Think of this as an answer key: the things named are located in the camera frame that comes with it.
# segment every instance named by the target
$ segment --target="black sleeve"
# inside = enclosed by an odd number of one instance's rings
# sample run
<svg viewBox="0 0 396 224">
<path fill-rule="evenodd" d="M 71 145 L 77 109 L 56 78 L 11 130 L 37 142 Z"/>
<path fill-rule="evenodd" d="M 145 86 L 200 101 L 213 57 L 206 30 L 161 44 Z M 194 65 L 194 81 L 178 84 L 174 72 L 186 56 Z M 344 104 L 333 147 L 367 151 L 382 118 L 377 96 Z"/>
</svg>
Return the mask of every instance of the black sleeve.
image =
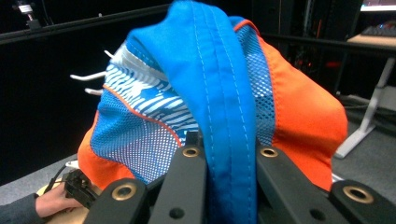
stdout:
<svg viewBox="0 0 396 224">
<path fill-rule="evenodd" d="M 30 194 L 13 203 L 0 205 L 0 224 L 41 224 L 45 220 L 35 211 L 36 194 Z"/>
</svg>

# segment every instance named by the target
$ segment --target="table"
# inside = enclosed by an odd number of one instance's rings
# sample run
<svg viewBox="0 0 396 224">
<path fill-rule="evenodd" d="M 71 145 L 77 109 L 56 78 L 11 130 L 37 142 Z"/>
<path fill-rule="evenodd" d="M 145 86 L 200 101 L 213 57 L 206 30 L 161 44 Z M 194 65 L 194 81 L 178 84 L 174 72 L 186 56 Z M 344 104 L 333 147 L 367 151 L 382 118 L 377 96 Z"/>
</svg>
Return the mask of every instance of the table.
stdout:
<svg viewBox="0 0 396 224">
<path fill-rule="evenodd" d="M 381 47 L 396 47 L 396 38 L 393 37 L 356 35 L 348 39 L 348 42 L 378 45 Z M 367 136 L 367 134 L 369 134 L 375 128 L 375 125 L 372 123 L 373 116 L 376 109 L 378 108 L 383 90 L 387 85 L 387 81 L 394 64 L 395 58 L 389 57 L 382 71 L 381 77 L 375 86 L 375 90 L 364 114 L 361 126 L 352 135 L 350 135 L 339 148 L 337 148 L 334 154 L 335 158 L 343 159 L 361 140 L 363 140 L 363 138 Z"/>
</svg>

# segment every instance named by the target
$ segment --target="white metal leg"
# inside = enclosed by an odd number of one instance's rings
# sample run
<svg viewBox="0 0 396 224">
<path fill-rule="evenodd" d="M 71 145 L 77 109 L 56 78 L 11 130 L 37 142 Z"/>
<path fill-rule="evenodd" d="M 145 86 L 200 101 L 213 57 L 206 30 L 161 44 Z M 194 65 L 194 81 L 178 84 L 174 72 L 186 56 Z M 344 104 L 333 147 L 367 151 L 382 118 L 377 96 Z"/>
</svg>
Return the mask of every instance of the white metal leg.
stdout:
<svg viewBox="0 0 396 224">
<path fill-rule="evenodd" d="M 370 99 L 369 106 L 366 109 L 366 113 L 364 114 L 361 126 L 337 149 L 334 157 L 343 159 L 375 127 L 372 123 L 372 119 L 376 109 L 378 108 L 382 92 L 387 85 L 387 81 L 394 64 L 395 58 L 388 58 L 381 77 L 375 86 L 375 90 L 373 92 L 372 98 Z"/>
</svg>

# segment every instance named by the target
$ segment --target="blue mesh fabric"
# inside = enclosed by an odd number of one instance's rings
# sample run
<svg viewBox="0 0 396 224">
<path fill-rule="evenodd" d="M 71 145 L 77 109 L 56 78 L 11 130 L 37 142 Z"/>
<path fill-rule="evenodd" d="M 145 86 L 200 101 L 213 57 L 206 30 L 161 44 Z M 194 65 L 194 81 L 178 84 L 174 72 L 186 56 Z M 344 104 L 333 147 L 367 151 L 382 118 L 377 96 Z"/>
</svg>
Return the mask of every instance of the blue mesh fabric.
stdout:
<svg viewBox="0 0 396 224">
<path fill-rule="evenodd" d="M 251 27 L 244 26 L 236 34 L 247 59 L 247 73 L 256 101 L 257 136 L 262 144 L 271 145 L 275 131 L 275 109 L 267 61 Z"/>
<path fill-rule="evenodd" d="M 141 119 L 111 92 L 104 90 L 91 140 L 95 153 L 126 165 L 149 183 L 166 173 L 177 148 L 175 137 L 161 125 Z"/>
</svg>

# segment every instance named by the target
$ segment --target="dark background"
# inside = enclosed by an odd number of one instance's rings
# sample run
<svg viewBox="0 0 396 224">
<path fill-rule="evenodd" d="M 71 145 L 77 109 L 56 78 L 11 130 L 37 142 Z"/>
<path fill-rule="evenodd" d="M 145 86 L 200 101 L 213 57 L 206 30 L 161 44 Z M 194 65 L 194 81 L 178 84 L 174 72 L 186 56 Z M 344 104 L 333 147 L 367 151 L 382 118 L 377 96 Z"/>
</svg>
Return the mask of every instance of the dark background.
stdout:
<svg viewBox="0 0 396 224">
<path fill-rule="evenodd" d="M 105 49 L 114 53 L 131 29 L 160 21 L 165 12 L 83 28 L 81 24 L 97 18 L 99 13 L 113 15 L 171 2 L 28 1 L 33 3 L 35 17 L 43 27 L 82 23 L 72 25 L 67 32 L 7 43 L 2 42 L 7 35 L 29 29 L 28 18 L 13 9 L 16 1 L 0 2 L 0 185 L 77 153 L 99 102 L 98 96 L 85 93 L 84 88 L 101 89 L 103 80 L 80 82 L 69 76 L 104 71 L 109 60 Z M 266 34 L 340 41 L 395 16 L 393 12 L 362 14 L 361 0 L 314 1 L 305 30 L 304 0 L 204 2 L 229 15 L 252 20 Z M 367 55 L 346 56 L 318 48 L 270 44 L 331 93 L 369 98 L 385 64 L 385 59 Z M 391 75 L 389 83 L 396 85 L 395 79 Z"/>
</svg>

